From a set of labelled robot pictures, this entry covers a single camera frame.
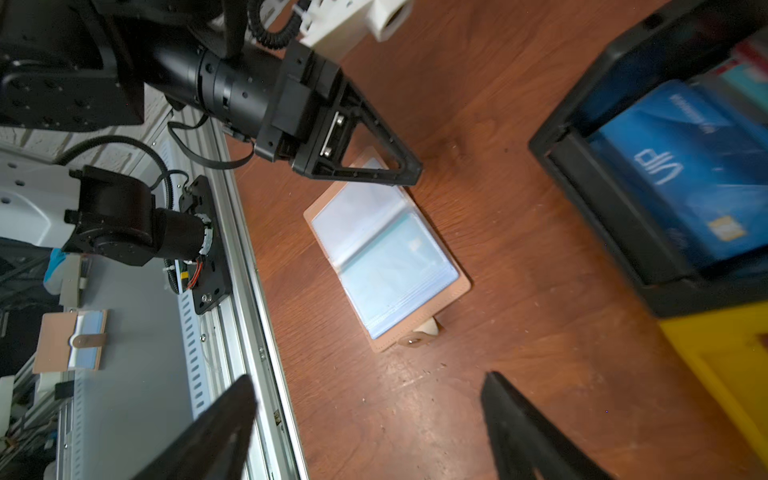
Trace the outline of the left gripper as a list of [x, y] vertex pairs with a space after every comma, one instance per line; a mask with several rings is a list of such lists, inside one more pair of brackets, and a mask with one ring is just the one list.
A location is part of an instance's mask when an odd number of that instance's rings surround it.
[[[247, 46], [225, 59], [191, 35], [146, 38], [143, 80], [172, 102], [220, 121], [232, 136], [251, 142], [254, 155], [287, 161], [303, 177], [414, 186], [421, 176], [422, 162], [340, 67], [298, 42], [284, 58]], [[396, 168], [343, 166], [360, 126]]]

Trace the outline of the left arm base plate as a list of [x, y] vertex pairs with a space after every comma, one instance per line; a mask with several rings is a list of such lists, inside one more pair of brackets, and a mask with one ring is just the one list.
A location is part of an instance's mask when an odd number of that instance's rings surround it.
[[224, 232], [207, 177], [196, 177], [183, 191], [179, 199], [179, 211], [194, 216], [204, 227], [204, 236], [193, 260], [191, 274], [195, 274], [197, 263], [201, 262], [202, 267], [196, 274], [197, 280], [191, 293], [195, 312], [202, 315], [218, 306], [233, 292]]

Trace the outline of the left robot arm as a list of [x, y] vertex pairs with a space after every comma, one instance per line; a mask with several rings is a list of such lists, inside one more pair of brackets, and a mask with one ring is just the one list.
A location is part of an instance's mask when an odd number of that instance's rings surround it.
[[153, 187], [92, 166], [70, 168], [114, 126], [145, 120], [145, 90], [215, 119], [252, 156], [315, 180], [412, 186], [421, 162], [342, 70], [301, 35], [310, 3], [271, 31], [261, 1], [5, 1], [1, 123], [84, 132], [40, 182], [2, 169], [1, 234], [126, 265], [154, 258], [203, 267], [220, 251], [207, 202], [159, 206]]

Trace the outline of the tan leather card holder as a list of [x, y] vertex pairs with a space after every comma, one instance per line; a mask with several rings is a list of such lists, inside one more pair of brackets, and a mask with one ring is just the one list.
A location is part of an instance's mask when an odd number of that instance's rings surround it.
[[418, 347], [471, 281], [409, 193], [337, 181], [304, 212], [371, 348]]

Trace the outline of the blue VIP card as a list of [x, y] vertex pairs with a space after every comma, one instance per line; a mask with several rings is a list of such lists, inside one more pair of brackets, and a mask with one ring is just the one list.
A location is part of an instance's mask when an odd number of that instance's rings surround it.
[[767, 127], [665, 82], [588, 139], [697, 268], [767, 245]]

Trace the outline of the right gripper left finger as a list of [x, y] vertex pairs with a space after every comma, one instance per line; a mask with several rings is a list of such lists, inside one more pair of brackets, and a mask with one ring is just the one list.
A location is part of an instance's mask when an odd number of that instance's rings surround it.
[[240, 376], [135, 477], [240, 479], [245, 469], [257, 406], [251, 377]]

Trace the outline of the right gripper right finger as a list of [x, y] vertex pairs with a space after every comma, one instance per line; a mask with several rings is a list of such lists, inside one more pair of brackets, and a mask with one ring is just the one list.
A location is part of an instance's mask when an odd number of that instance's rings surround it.
[[485, 375], [481, 404], [500, 479], [609, 479], [501, 373]]

